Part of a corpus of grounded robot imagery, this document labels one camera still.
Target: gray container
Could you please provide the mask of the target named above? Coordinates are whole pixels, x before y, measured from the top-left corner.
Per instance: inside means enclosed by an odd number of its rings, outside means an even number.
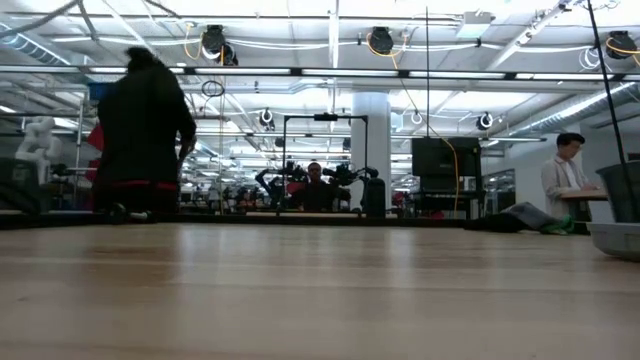
[[[640,161],[628,162],[627,168],[631,177],[631,188],[638,208],[640,208]],[[629,194],[627,184],[624,181],[622,165],[609,166],[596,172],[602,178],[602,182],[604,182],[604,186],[607,189],[613,218],[616,222],[640,223],[640,218],[635,217],[633,214],[632,196]]]
[[[640,224],[588,223],[593,245],[607,255],[640,262]]]

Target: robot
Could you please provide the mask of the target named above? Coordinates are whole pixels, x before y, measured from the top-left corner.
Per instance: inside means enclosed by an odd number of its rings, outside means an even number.
[[[48,180],[51,161],[62,154],[62,142],[51,133],[55,124],[52,117],[34,118],[33,122],[26,126],[24,140],[15,155],[18,160],[36,164],[40,185]]]

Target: white bin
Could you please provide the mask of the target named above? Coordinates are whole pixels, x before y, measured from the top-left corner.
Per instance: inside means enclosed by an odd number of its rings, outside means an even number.
[[[640,262],[640,224],[587,224],[593,245],[607,255]]]

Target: black monitor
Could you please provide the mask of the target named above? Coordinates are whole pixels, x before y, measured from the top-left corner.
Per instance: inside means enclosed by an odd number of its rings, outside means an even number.
[[[478,138],[449,138],[456,150],[458,176],[480,176],[480,141]],[[453,151],[439,138],[418,138],[411,141],[412,173],[414,176],[455,176]]]

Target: pillar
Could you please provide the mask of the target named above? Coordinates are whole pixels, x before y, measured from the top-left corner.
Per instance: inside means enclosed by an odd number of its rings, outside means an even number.
[[[391,208],[391,105],[388,92],[355,92],[351,98],[353,116],[369,116],[367,164],[379,171],[386,184],[387,209]],[[364,167],[365,124],[351,120],[351,163],[355,169]],[[351,185],[351,209],[360,208],[364,186],[361,181]]]

